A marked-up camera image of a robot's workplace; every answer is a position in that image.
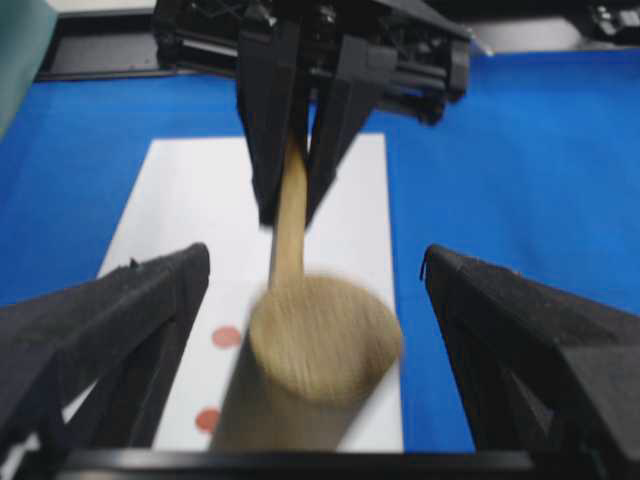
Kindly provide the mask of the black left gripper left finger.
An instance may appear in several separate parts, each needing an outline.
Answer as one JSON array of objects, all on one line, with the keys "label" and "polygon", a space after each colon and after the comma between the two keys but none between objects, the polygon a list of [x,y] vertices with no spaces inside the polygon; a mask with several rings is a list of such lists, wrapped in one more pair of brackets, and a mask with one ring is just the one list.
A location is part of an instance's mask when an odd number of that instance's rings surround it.
[{"label": "black left gripper left finger", "polygon": [[201,243],[1,310],[5,479],[170,479],[152,444],[209,285]]}]

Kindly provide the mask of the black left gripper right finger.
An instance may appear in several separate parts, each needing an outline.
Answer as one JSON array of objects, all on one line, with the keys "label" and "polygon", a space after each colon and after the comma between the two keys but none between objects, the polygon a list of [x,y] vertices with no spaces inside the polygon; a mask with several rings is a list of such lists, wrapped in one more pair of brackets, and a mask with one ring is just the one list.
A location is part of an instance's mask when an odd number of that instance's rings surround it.
[{"label": "black left gripper right finger", "polygon": [[475,446],[433,477],[638,477],[636,315],[440,245],[421,278]]}]

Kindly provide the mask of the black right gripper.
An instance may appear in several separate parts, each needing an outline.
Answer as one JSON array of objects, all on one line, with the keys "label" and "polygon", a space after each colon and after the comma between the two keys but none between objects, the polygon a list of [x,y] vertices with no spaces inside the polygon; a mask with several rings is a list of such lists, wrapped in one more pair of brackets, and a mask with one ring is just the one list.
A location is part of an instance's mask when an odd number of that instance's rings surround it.
[{"label": "black right gripper", "polygon": [[262,225],[276,216],[297,24],[311,99],[320,90],[307,164],[308,223],[376,105],[435,124],[469,86],[469,31],[426,1],[157,2],[152,32],[162,66],[236,76]]}]

